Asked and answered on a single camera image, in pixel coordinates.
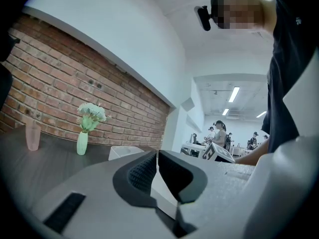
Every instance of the flower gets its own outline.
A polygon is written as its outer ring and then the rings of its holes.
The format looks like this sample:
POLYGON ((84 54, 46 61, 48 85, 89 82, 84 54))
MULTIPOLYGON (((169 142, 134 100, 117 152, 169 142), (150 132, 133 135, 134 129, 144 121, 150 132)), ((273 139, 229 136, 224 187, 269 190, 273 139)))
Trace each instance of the flower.
POLYGON ((97 106, 93 103, 83 103, 78 108, 78 113, 82 118, 78 118, 78 123, 84 133, 94 130, 100 121, 107 121, 111 116, 105 116, 103 107, 100 104, 97 106))

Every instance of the green vase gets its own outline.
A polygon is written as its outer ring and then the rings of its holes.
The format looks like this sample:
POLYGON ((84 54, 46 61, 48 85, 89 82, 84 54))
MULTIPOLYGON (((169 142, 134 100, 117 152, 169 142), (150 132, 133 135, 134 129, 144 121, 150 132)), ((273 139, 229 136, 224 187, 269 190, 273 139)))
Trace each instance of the green vase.
POLYGON ((88 133, 80 132, 76 143, 76 151, 79 155, 84 155, 88 145, 88 133))

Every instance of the white pillar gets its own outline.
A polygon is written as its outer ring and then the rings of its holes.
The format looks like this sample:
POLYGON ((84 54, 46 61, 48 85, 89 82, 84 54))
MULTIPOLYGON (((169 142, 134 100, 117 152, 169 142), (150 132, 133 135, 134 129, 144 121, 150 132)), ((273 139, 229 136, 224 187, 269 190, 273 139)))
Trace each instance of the white pillar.
POLYGON ((180 106, 169 112, 165 127, 162 149, 180 153, 184 130, 186 126, 187 112, 180 106))

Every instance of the person's neck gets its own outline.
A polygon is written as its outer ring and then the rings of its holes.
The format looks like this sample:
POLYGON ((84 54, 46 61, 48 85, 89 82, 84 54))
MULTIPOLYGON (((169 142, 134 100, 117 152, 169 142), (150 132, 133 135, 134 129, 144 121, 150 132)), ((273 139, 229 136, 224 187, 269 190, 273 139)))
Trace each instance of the person's neck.
POLYGON ((261 0, 264 12, 264 25, 262 28, 273 35, 277 23, 276 0, 261 0))

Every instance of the shirt logo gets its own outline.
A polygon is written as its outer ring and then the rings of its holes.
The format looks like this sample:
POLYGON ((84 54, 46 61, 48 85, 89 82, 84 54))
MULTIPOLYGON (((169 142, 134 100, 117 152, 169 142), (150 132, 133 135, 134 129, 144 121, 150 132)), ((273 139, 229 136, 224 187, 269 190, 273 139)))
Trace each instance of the shirt logo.
POLYGON ((301 18, 296 17, 296 23, 297 23, 297 25, 300 25, 301 24, 301 18))

